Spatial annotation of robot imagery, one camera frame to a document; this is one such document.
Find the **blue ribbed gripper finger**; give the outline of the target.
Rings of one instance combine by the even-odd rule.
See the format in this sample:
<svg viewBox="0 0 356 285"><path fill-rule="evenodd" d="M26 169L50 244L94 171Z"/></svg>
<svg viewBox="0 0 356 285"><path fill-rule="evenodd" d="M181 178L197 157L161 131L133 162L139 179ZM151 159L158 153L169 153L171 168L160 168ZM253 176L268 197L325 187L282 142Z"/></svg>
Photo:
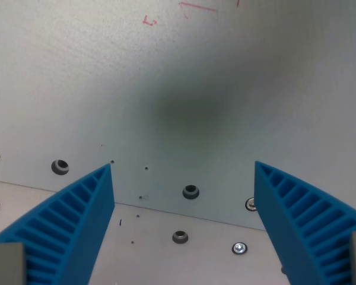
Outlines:
<svg viewBox="0 0 356 285"><path fill-rule="evenodd" d="M356 209L260 161L254 201L290 284L352 284Z"/></svg>
<svg viewBox="0 0 356 285"><path fill-rule="evenodd" d="M0 244L24 246L27 284L88 284L114 208L105 164L10 224Z"/></svg>

